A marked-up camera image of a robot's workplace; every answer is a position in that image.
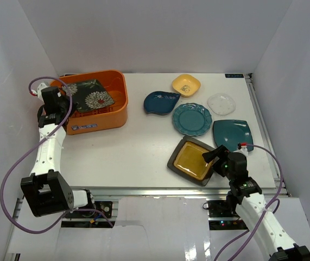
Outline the clear glass plate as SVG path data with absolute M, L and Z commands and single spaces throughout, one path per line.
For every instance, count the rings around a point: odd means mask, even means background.
M 233 113 L 236 110 L 236 104 L 234 100 L 227 94 L 219 93 L 212 95 L 207 105 L 217 115 L 225 116 Z

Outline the dark blue leaf plate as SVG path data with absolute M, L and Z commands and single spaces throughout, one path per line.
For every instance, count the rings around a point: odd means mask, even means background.
M 143 102 L 146 114 L 167 115 L 176 106 L 181 95 L 174 92 L 154 91 Z

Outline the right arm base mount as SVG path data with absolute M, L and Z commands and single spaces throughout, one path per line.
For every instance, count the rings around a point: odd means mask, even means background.
M 244 221 L 233 212 L 225 200 L 210 200 L 202 205 L 208 213 L 210 231 L 246 230 Z

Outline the teal square plate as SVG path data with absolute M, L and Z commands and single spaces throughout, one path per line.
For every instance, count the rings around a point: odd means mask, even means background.
M 218 120 L 212 126 L 213 141 L 229 151 L 237 150 L 239 143 L 254 144 L 248 123 L 244 120 Z

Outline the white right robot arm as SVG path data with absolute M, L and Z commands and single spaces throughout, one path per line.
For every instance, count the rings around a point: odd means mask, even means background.
M 230 260 L 235 260 L 251 239 L 256 240 L 264 260 L 310 260 L 307 246 L 298 245 L 288 235 L 271 209 L 273 203 L 280 203 L 280 192 L 277 191 L 267 201 L 260 186 L 249 176 L 246 156 L 248 147 L 247 143 L 239 143 L 237 150 L 230 152 L 221 145 L 203 153 L 204 161 L 210 163 L 217 174 L 229 180 L 227 212 L 231 216 L 239 216 L 248 229 L 248 238 Z

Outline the yellow square bowl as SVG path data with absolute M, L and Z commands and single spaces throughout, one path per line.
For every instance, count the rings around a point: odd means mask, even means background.
M 183 97 L 193 96 L 201 87 L 201 82 L 190 74 L 181 74 L 172 81 L 172 88 Z

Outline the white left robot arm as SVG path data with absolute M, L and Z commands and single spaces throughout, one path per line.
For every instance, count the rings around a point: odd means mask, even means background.
M 63 127 L 69 98 L 57 86 L 41 83 L 37 95 L 40 145 L 30 176 L 21 179 L 21 190 L 35 217 L 77 209 L 84 217 L 94 214 L 96 204 L 89 190 L 72 190 L 61 174 L 61 151 L 66 137 Z

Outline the yellow brown square plate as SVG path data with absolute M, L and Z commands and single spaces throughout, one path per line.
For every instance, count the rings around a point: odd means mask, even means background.
M 208 144 L 185 135 L 173 151 L 167 167 L 185 180 L 204 187 L 214 170 L 213 162 L 205 162 L 203 154 L 213 150 Z

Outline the black floral square plate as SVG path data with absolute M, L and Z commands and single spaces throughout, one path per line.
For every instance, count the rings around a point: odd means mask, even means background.
M 62 89 L 65 93 L 69 90 L 75 109 L 79 113 L 88 113 L 115 103 L 97 79 L 67 84 L 67 87 L 63 85 Z

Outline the teal scalloped round plate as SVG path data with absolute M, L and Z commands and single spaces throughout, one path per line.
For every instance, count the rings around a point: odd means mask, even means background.
M 179 105 L 172 114 L 174 128 L 187 136 L 202 136 L 212 126 L 212 116 L 207 108 L 197 103 Z

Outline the orange plastic bin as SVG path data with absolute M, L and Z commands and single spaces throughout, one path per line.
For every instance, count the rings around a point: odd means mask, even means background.
M 114 99 L 114 105 L 88 113 L 76 111 L 66 123 L 68 135 L 83 134 L 123 126 L 128 118 L 128 94 L 124 75 L 117 70 L 72 74 L 60 78 L 66 84 L 97 79 Z

